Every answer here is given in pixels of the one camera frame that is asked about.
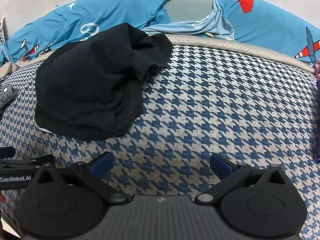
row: black cloth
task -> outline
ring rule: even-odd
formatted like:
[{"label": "black cloth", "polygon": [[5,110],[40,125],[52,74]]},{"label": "black cloth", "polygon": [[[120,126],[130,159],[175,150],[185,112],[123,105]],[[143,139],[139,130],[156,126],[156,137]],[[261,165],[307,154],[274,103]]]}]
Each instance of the black cloth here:
[{"label": "black cloth", "polygon": [[172,43],[125,23],[59,48],[36,72],[36,124],[83,141],[123,135],[142,114],[142,82]]}]

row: metal screw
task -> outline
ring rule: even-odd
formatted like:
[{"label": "metal screw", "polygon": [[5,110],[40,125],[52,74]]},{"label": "metal screw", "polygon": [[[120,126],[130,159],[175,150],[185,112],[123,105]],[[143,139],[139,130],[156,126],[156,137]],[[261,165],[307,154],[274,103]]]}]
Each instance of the metal screw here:
[{"label": "metal screw", "polygon": [[110,200],[113,202],[122,202],[122,201],[126,200],[126,197],[125,197],[125,195],[116,193],[111,196]]},{"label": "metal screw", "polygon": [[204,203],[209,203],[210,201],[213,200],[213,196],[210,194],[200,194],[198,195],[198,200]]}]

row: pink fabric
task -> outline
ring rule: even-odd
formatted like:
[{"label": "pink fabric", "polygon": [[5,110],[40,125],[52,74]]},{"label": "pink fabric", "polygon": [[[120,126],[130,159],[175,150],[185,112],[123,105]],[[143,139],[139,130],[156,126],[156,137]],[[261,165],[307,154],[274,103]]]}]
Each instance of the pink fabric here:
[{"label": "pink fabric", "polygon": [[316,70],[317,79],[320,79],[320,58],[318,59],[318,61],[316,63],[315,70]]}]

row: houndstooth mattress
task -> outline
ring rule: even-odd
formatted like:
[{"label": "houndstooth mattress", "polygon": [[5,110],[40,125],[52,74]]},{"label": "houndstooth mattress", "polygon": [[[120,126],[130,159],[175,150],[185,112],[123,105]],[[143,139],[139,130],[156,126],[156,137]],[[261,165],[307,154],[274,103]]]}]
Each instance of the houndstooth mattress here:
[{"label": "houndstooth mattress", "polygon": [[[87,143],[36,127],[40,64],[6,80],[18,95],[2,114],[0,146],[14,146],[16,158],[53,154],[62,167],[109,150],[116,158],[106,178],[110,185],[161,195],[195,195],[217,183],[209,168],[212,152],[256,168],[279,163],[308,208],[300,236],[320,239],[320,165],[312,159],[318,103],[311,73],[235,52],[175,45],[168,66],[145,84],[143,115],[130,131]],[[14,210],[22,191],[4,194],[2,217],[21,233]]]}]

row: purple fabric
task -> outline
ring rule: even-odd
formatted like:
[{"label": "purple fabric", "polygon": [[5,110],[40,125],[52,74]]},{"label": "purple fabric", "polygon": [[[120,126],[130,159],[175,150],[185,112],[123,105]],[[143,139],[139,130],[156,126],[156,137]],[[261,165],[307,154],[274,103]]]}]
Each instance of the purple fabric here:
[{"label": "purple fabric", "polygon": [[[318,88],[318,104],[320,106],[320,80],[317,80],[317,88]],[[318,120],[320,120],[320,109],[318,110]],[[317,161],[320,161],[320,127],[318,127],[317,147],[314,152],[313,158]]]}]

